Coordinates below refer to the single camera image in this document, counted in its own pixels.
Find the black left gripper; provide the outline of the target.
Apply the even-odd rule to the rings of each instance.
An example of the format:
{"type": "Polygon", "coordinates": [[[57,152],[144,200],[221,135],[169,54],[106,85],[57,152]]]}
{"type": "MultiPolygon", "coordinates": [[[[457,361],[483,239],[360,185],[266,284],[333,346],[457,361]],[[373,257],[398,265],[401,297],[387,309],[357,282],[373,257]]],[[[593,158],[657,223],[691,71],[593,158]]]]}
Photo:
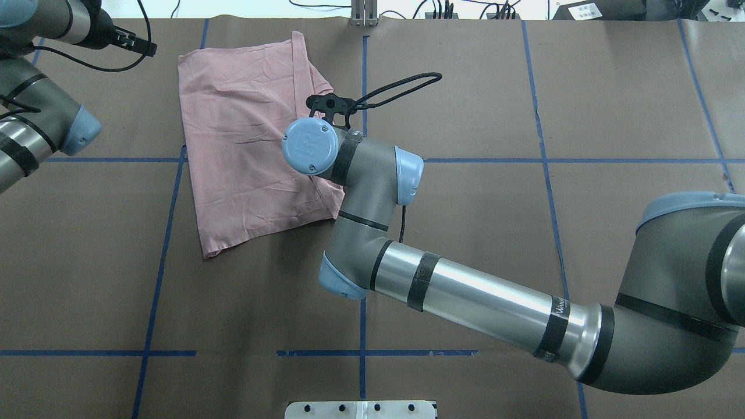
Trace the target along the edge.
{"type": "Polygon", "coordinates": [[[141,39],[132,31],[115,27],[110,15],[102,8],[102,3],[88,3],[87,11],[90,14],[87,48],[103,49],[113,43],[114,46],[133,51],[139,55],[156,55],[157,44],[141,39]]]}

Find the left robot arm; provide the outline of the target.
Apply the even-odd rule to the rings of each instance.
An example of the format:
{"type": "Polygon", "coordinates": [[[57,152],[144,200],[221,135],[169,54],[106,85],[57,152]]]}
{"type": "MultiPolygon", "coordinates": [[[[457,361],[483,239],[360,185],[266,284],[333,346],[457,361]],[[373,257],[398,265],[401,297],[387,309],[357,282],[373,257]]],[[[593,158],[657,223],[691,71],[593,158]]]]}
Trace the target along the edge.
{"type": "Polygon", "coordinates": [[[44,50],[35,38],[101,50],[113,45],[139,55],[157,53],[146,38],[119,27],[100,1],[1,3],[1,190],[29,177],[56,152],[73,156],[95,140],[101,122],[37,69],[27,55],[44,50]]]}

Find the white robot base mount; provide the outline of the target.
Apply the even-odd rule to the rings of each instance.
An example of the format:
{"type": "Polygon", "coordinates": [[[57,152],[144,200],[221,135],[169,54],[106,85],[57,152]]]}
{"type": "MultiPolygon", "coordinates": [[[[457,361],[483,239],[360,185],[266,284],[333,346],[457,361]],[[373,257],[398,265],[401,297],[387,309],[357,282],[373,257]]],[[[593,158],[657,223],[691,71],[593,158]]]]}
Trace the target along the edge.
{"type": "Polygon", "coordinates": [[[285,418],[437,418],[428,400],[350,400],[290,403],[285,418]]]}

